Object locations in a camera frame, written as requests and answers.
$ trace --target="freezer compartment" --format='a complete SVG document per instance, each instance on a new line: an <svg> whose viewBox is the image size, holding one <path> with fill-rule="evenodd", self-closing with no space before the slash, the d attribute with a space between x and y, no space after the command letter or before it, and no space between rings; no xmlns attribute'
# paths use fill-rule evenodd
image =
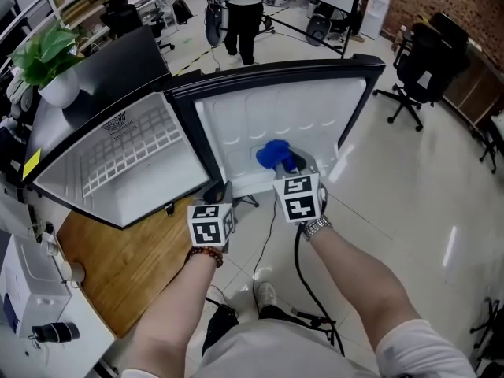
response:
<svg viewBox="0 0 504 378"><path fill-rule="evenodd" d="M35 184L124 227L207 180L172 107L154 93L82 138Z"/></svg>

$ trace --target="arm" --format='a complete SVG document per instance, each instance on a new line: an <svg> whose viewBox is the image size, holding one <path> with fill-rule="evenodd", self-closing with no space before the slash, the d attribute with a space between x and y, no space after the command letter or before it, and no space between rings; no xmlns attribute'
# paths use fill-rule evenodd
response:
<svg viewBox="0 0 504 378"><path fill-rule="evenodd" d="M338 289L357 310L374 350L393 328L419 318L401 282L381 261L330 227L316 232L310 242Z"/></svg>
<svg viewBox="0 0 504 378"><path fill-rule="evenodd" d="M133 337L128 369L159 378L182 378L186 350L198 326L216 262L196 254L140 319Z"/></svg>

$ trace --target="white tile floor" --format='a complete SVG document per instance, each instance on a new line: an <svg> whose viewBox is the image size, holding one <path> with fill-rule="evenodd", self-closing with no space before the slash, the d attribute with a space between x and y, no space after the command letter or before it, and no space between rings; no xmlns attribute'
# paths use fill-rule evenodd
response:
<svg viewBox="0 0 504 378"><path fill-rule="evenodd" d="M165 58L175 74L208 49L203 27L204 0L186 0L197 16L169 38L176 44ZM267 13L276 11L268 7ZM289 9L278 18L304 28L300 9ZM301 38L294 31L276 26ZM261 63L335 57L323 47L313 47L283 35L261 35L256 60ZM387 63L378 87L390 90L397 82L394 55L385 39L350 42L353 52L374 54ZM214 50L222 69L240 66L224 46ZM188 71L213 72L217 67L206 55ZM387 123L396 104L385 97L371 97L343 145L334 183L327 183L336 199L330 199L327 215L340 233L361 249L387 264L403 282L422 317L466 353L472 345L469 327L480 311L485 295L502 297L498 283L504 276L504 189L502 177L490 174L478 157L482 149L467 128L444 104L424 105L419 116L424 130L415 132L413 119L401 113ZM240 320L255 317L251 293L254 266L268 233L273 196L257 196L259 209L240 205L239 224L228 260L213 283L224 291L240 312ZM298 280L292 261L295 230L278 212L272 238L256 277L271 281L281 306L316 312L317 308ZM301 267L317 296L339 323L350 359L376 370L369 342L358 315L335 288L321 260L309 245L302 245ZM187 352L187 375L201 361L207 307Z"/></svg>

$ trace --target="yellow sticky note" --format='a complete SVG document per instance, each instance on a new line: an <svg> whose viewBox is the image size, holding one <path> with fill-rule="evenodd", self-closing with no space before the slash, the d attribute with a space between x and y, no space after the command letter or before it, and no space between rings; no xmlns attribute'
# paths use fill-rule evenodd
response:
<svg viewBox="0 0 504 378"><path fill-rule="evenodd" d="M26 161L23 167L23 179L26 178L26 175L29 174L34 167L40 162L40 152L42 149L38 149L35 154L31 156L31 158Z"/></svg>

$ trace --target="green leaves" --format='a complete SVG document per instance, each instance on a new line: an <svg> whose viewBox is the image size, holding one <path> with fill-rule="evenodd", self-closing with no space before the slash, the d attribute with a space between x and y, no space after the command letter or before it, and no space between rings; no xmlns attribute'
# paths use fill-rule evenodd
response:
<svg viewBox="0 0 504 378"><path fill-rule="evenodd" d="M52 27L47 33L42 34L40 37L41 62L47 63L66 47L72 47L76 37L76 34L59 26Z"/></svg>
<svg viewBox="0 0 504 378"><path fill-rule="evenodd" d="M37 56L38 51L39 44L37 43L37 41L32 39L27 41L18 50L12 52L10 54L10 58L13 60L13 63L17 67L26 69L32 64L33 59L35 59L35 56Z"/></svg>
<svg viewBox="0 0 504 378"><path fill-rule="evenodd" d="M76 37L76 34L56 24L49 31L32 37L10 54L10 58L24 70L24 81L44 88L58 74L83 60L70 54Z"/></svg>

